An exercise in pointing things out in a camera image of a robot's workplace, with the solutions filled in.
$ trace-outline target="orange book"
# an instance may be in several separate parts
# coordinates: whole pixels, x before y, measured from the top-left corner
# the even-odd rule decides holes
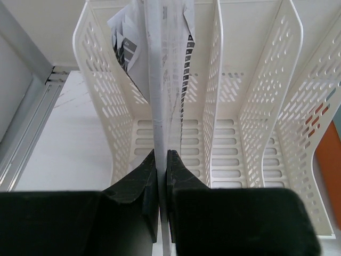
[[[337,224],[341,229],[341,141],[331,122],[316,150],[324,183]]]

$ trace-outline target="table surface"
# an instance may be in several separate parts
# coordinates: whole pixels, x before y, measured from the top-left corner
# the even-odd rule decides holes
[[[321,241],[324,254],[341,255],[341,231],[335,226],[326,188],[314,159],[314,172],[336,239]],[[110,185],[112,157],[84,78],[72,71],[18,182],[16,191],[103,190]],[[162,246],[153,248],[161,255]]]

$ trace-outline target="red object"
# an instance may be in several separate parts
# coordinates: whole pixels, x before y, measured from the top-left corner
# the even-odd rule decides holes
[[[341,141],[333,122],[324,134],[316,156],[338,227],[341,229]]]

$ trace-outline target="white wall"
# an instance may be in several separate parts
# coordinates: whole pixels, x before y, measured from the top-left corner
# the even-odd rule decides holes
[[[77,66],[72,35],[85,0],[0,0],[54,66]]]
[[[33,77],[0,35],[0,141]]]

